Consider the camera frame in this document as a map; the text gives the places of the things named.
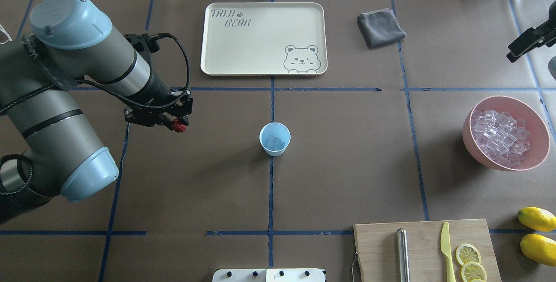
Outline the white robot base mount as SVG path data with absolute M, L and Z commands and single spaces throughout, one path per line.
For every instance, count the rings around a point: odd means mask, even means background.
M 320 268 L 219 269 L 213 282 L 326 282 Z

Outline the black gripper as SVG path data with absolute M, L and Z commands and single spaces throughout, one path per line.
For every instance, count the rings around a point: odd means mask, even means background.
M 143 127 L 156 125 L 172 128 L 171 122 L 179 119 L 189 126 L 189 115 L 192 113 L 193 98 L 191 90 L 171 91 L 167 96 L 168 103 L 158 106 L 131 106 L 124 110 L 127 122 Z

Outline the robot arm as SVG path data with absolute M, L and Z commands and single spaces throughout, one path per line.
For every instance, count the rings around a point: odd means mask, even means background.
M 143 127 L 184 132 L 192 113 L 189 64 L 177 91 L 151 64 L 158 40 L 172 34 L 123 35 L 90 0 L 43 0 L 30 26 L 1 47 L 1 114 L 28 144 L 1 159 L 2 223 L 57 196 L 83 201 L 119 177 L 71 89 L 86 84 L 107 92 L 126 105 L 127 122 Z

